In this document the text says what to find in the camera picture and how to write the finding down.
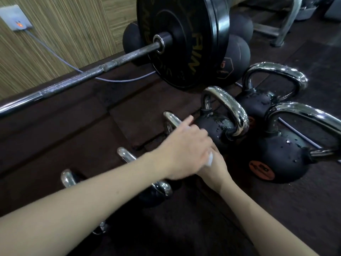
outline electrical outlet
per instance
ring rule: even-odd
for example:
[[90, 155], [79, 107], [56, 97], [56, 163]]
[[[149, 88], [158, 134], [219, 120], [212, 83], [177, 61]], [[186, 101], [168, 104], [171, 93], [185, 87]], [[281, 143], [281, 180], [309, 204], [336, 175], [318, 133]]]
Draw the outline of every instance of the electrical outlet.
[[20, 9], [19, 5], [1, 7], [0, 17], [13, 31], [32, 28], [32, 24]]

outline forearm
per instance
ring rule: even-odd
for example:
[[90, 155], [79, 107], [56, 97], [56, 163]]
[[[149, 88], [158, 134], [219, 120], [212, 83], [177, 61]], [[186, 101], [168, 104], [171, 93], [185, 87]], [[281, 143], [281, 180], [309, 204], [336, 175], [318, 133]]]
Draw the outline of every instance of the forearm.
[[163, 179], [151, 154], [0, 218], [4, 255], [66, 255], [103, 220]]
[[236, 184], [224, 183], [220, 195], [236, 214], [261, 256], [317, 255]]

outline cable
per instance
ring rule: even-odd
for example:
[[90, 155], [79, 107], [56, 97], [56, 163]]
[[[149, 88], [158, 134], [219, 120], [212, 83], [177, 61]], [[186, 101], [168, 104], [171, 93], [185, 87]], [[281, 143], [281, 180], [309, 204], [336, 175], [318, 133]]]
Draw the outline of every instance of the cable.
[[[243, 86], [236, 82], [235, 83], [237, 86], [239, 86], [240, 88], [242, 88]], [[281, 122], [283, 125], [285, 125], [288, 129], [290, 129], [292, 132], [294, 132], [295, 134], [297, 134], [298, 136], [300, 136], [302, 139], [304, 139], [305, 141], [307, 141], [309, 144], [311, 144], [312, 146], [315, 146], [317, 149], [321, 149], [322, 147], [319, 146], [317, 143], [315, 143], [314, 141], [312, 141], [311, 139], [309, 139], [308, 137], [306, 137], [305, 135], [303, 135], [301, 132], [299, 132], [298, 130], [296, 130], [295, 128], [293, 128], [291, 125], [289, 125], [287, 122], [285, 122], [284, 120], [282, 120], [281, 118], [278, 118], [279, 122]]]
[[[36, 36], [34, 36], [31, 32], [29, 32], [28, 30], [25, 30], [25, 32], [27, 34], [29, 34], [32, 38], [34, 38], [38, 43], [40, 43], [43, 47], [45, 47], [51, 54], [53, 54], [55, 57], [57, 57], [60, 61], [62, 61], [64, 64], [68, 65], [69, 67], [73, 68], [74, 70], [78, 71], [79, 73], [83, 73], [82, 70], [74, 67], [73, 65], [69, 64], [68, 62], [66, 62], [64, 59], [62, 59], [60, 56], [58, 56], [52, 49], [50, 49], [44, 42], [42, 42], [39, 38], [37, 38]], [[135, 79], [130, 79], [130, 80], [108, 80], [108, 79], [103, 79], [100, 77], [96, 77], [97, 80], [101, 80], [101, 81], [108, 81], [108, 82], [130, 82], [130, 81], [137, 81], [140, 79], [143, 79], [145, 77], [148, 77], [152, 74], [156, 73], [156, 71], [148, 73], [146, 75], [140, 76], [138, 78]]]

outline chrome kettlebell handle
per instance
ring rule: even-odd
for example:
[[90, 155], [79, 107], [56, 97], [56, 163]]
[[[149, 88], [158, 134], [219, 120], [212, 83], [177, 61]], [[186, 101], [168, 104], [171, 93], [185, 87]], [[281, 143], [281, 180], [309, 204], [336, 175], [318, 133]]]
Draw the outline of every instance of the chrome kettlebell handle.
[[[136, 156], [130, 153], [124, 147], [117, 149], [117, 154], [126, 162], [130, 163], [136, 160]], [[151, 184], [153, 188], [159, 192], [165, 199], [170, 198], [173, 194], [173, 189], [167, 181], [161, 180]]]
[[[70, 169], [66, 169], [61, 173], [60, 180], [62, 181], [62, 184], [66, 188], [70, 188], [80, 182], [77, 176]], [[108, 224], [105, 223], [105, 221], [103, 221], [92, 233], [95, 235], [101, 235], [107, 232], [108, 229], [109, 229]]]
[[165, 133], [166, 135], [169, 135], [181, 124], [182, 121], [170, 111], [164, 111], [162, 115]]
[[211, 97], [224, 105], [230, 112], [236, 125], [236, 131], [232, 136], [242, 136], [249, 130], [249, 117], [241, 105], [230, 94], [218, 86], [209, 86], [201, 94], [201, 108], [210, 110]]
[[243, 74], [243, 91], [253, 89], [251, 77], [254, 73], [259, 72], [280, 75], [293, 83], [294, 88], [291, 92], [284, 96], [277, 96], [279, 102], [283, 102], [292, 97], [295, 97], [299, 92], [305, 90], [308, 86], [307, 77], [297, 69], [282, 64], [262, 62], [251, 65]]
[[[278, 130], [276, 122], [281, 113], [294, 114], [309, 120], [341, 141], [341, 120], [317, 108], [298, 102], [282, 102], [269, 108], [264, 118], [267, 132], [275, 132]], [[310, 150], [310, 155], [317, 161], [340, 159], [341, 146], [329, 149]]]

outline human arm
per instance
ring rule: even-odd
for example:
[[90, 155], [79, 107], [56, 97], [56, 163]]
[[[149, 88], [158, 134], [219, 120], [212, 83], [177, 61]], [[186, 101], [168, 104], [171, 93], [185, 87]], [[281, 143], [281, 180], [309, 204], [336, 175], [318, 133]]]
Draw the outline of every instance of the human arm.
[[212, 140], [186, 119], [156, 150], [0, 218], [3, 255], [66, 255], [103, 220], [151, 183], [194, 174]]
[[198, 175], [229, 205], [261, 256], [318, 255], [236, 185], [216, 147], [212, 166]]

